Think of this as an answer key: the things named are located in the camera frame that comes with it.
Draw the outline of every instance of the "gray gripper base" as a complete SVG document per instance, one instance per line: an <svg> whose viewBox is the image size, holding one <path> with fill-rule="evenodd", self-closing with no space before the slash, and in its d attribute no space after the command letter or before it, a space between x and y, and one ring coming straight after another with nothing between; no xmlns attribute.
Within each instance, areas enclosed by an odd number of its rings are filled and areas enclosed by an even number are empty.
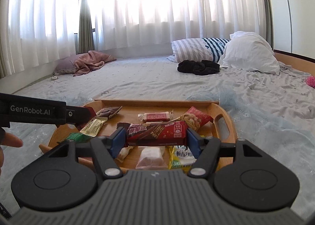
<svg viewBox="0 0 315 225"><path fill-rule="evenodd" d="M11 219L17 225L299 225L289 208L269 213L239 210L221 200L204 179L181 170L129 171L106 180L85 203L60 212L22 208Z"/></svg>

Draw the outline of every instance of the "mattress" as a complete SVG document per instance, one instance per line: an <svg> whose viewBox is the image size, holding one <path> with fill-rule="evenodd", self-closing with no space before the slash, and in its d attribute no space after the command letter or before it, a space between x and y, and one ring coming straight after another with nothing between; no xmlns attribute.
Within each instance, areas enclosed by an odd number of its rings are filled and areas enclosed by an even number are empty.
<svg viewBox="0 0 315 225"><path fill-rule="evenodd" d="M218 74L196 76L178 72L177 64L166 56L144 57L118 59L83 76L59 75L55 81L44 80L16 94L83 105L96 98L186 100L225 86L233 89L245 104L255 104L263 112L289 121L314 136L315 89L305 84L308 75L281 63L279 76L233 68L221 68ZM41 155L38 145L47 144L54 129L54 125L12 123L8 130L24 141L20 149L8 147L4 150L0 202L11 213L18 210L10 189L12 177ZM310 208L297 209L304 218L311 211Z"/></svg>

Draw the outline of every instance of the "wooden tray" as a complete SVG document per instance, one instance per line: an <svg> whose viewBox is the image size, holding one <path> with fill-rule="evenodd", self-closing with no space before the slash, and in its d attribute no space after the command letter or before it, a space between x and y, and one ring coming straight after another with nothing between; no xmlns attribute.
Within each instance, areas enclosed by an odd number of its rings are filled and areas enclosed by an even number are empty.
<svg viewBox="0 0 315 225"><path fill-rule="evenodd" d="M221 139L226 143L235 143L237 139L237 134L235 131L234 124L226 113L224 109L222 109L218 102L213 101L131 101L131 100L95 100L91 103L86 104L85 106L92 107L95 112L98 112L100 109L104 107L110 106L123 106L117 115L113 118L109 119L102 127L98 136L101 135L111 135L115 130L118 122L128 122L128 123L140 123L138 120L139 113L147 113L147 112L163 112L163 111L171 111L173 110L173 118L177 118L180 115L184 114L191 106L209 114L213 119L213 123L207 123L202 126L198 133L204 136L214 136ZM218 126L218 120L222 118L225 120L227 129L229 131L229 136L226 139L222 139L220 137L220 131ZM40 149L43 153L48 152L51 148L55 147L58 143L64 140L70 133L78 132L76 128L71 129L69 126L62 125L58 127L53 133L48 146L39 145ZM116 163L120 166L123 172L126 172L129 169L134 169L138 163L139 157L141 153L141 147L133 148L129 155L125 158L123 163L116 161ZM163 159L168 164L170 155L167 149L164 151ZM231 164L232 158L225 157L221 158L218 164L218 169ZM83 165L94 169L93 163L90 160L85 158L79 158L79 162Z"/></svg>

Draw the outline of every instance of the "snack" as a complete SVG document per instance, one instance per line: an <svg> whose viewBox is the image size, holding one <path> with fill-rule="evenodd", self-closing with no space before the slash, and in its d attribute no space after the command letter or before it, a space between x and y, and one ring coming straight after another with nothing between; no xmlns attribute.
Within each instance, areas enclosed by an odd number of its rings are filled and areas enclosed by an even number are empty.
<svg viewBox="0 0 315 225"><path fill-rule="evenodd" d="M191 107L183 115L171 120L170 122L173 121L185 121L191 129L198 131L200 127L209 121L213 122L213 118L195 107Z"/></svg>
<svg viewBox="0 0 315 225"><path fill-rule="evenodd" d="M136 169L166 169L167 165L163 160L165 147L145 147L141 151L141 155Z"/></svg>
<svg viewBox="0 0 315 225"><path fill-rule="evenodd" d="M172 116L173 116L173 111L138 114L139 120L143 122L170 121L172 119Z"/></svg>
<svg viewBox="0 0 315 225"><path fill-rule="evenodd" d="M85 135L95 137L97 136L98 132L102 128L103 124L107 121L107 118L101 118L94 119L91 122L89 122L81 131L80 133L83 133Z"/></svg>
<svg viewBox="0 0 315 225"><path fill-rule="evenodd" d="M116 159L122 163L123 160L125 159L125 157L127 157L127 155L129 154L129 151L133 149L133 146L128 146L127 148L122 148L121 151L119 152L118 156L116 157Z"/></svg>
<svg viewBox="0 0 315 225"><path fill-rule="evenodd" d="M187 173L195 162L196 159L190 149L186 146L170 147L170 162L168 169L181 168Z"/></svg>
<svg viewBox="0 0 315 225"><path fill-rule="evenodd" d="M128 146L174 146L186 145L185 121L165 123L129 124L118 123L127 131Z"/></svg>
<svg viewBox="0 0 315 225"><path fill-rule="evenodd" d="M83 133L70 133L66 140L73 140L76 143L87 143L92 137Z"/></svg>
<svg viewBox="0 0 315 225"><path fill-rule="evenodd" d="M99 110L96 114L96 118L102 117L102 118L108 118L110 119L114 115L116 115L120 110L122 106L120 107L107 107Z"/></svg>

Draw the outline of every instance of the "striped pillow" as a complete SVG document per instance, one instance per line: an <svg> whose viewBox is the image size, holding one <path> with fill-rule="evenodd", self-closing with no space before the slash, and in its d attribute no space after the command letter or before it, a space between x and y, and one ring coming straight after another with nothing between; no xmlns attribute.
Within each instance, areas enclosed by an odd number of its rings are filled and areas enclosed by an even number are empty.
<svg viewBox="0 0 315 225"><path fill-rule="evenodd" d="M172 42L175 62L184 60L211 60L218 62L223 55L227 39L222 38L188 38Z"/></svg>

